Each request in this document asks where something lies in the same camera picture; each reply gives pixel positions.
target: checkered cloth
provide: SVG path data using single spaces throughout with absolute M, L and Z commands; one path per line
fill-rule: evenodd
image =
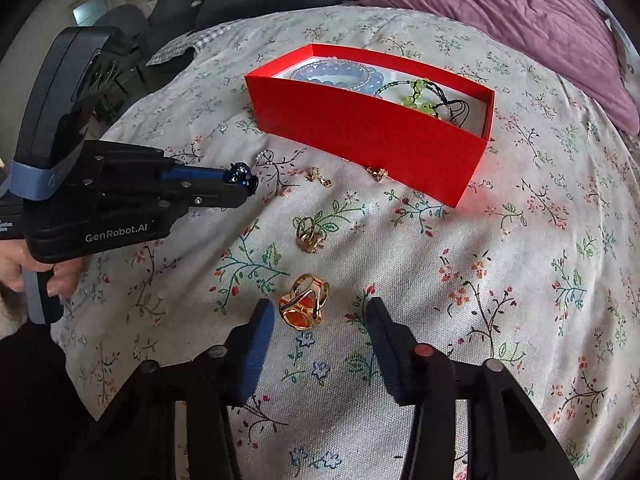
M 152 66 L 165 63 L 174 57 L 181 56 L 190 48 L 195 50 L 195 55 L 197 56 L 200 51 L 202 51 L 202 49 L 213 40 L 243 22 L 244 20 L 236 20 L 234 22 L 221 23 L 220 25 L 215 25 L 214 27 L 206 28 L 205 30 L 200 30 L 198 32 L 187 32 L 186 34 L 171 40 L 164 47 L 158 50 L 153 57 L 146 62 L 146 65 Z

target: black handle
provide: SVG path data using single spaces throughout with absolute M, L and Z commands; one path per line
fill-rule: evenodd
M 49 297 L 47 282 L 53 276 L 53 269 L 47 272 L 24 270 L 24 291 L 27 295 L 29 319 L 35 324 L 52 324 L 57 322 L 64 312 L 64 307 L 57 296 Z

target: black cord necklace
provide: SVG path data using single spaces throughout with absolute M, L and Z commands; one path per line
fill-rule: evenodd
M 418 110 L 432 117 L 436 117 L 440 119 L 440 115 L 438 113 L 438 108 L 444 106 L 449 110 L 450 118 L 449 122 L 454 126 L 462 126 L 466 118 L 469 116 L 469 105 L 466 101 L 462 99 L 452 99 L 448 100 L 442 88 L 440 88 L 433 81 L 429 81 L 428 79 L 417 79 L 415 81 L 392 81 L 391 83 L 387 83 L 384 86 L 380 87 L 374 94 L 375 97 L 380 97 L 383 91 L 392 88 L 398 85 L 409 85 L 414 92 L 413 95 L 409 97 L 405 97 L 402 100 L 402 105 L 408 108 L 412 108 L 413 110 Z M 431 105 L 428 103 L 418 103 L 418 99 L 422 94 L 423 89 L 430 90 L 434 93 L 440 102 L 436 105 Z

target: hand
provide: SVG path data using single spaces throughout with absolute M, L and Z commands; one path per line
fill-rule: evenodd
M 53 268 L 53 276 L 47 282 L 50 296 L 69 298 L 76 290 L 82 271 L 82 258 L 59 264 L 41 264 L 33 259 L 24 240 L 0 240 L 0 282 L 15 292 L 24 290 L 22 270 L 46 272 Z

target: purple blanket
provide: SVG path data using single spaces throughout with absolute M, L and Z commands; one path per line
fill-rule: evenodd
M 564 76 L 596 99 L 621 130 L 638 133 L 638 111 L 620 76 L 613 37 L 589 0 L 360 0 L 423 10 L 482 30 Z

